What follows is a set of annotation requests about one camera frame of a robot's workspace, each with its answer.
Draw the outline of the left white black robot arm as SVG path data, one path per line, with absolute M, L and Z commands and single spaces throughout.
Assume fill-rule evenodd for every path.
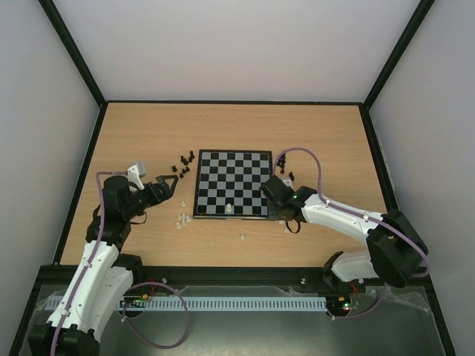
M 138 166 L 96 173 L 99 205 L 86 232 L 81 260 L 47 321 L 28 337 L 32 355 L 98 355 L 104 329 L 119 300 L 142 275 L 139 256 L 123 254 L 135 217 L 173 197 L 178 177 L 144 183 Z

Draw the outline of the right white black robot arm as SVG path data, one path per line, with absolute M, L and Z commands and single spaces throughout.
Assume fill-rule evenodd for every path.
M 260 187 L 263 195 L 285 222 L 310 223 L 345 234 L 366 247 L 364 251 L 337 252 L 327 262 L 325 285 L 334 291 L 350 281 L 379 278 L 396 288 L 406 286 L 421 264 L 429 266 L 428 248 L 399 210 L 365 211 L 345 205 L 306 186 L 293 190 L 277 176 Z

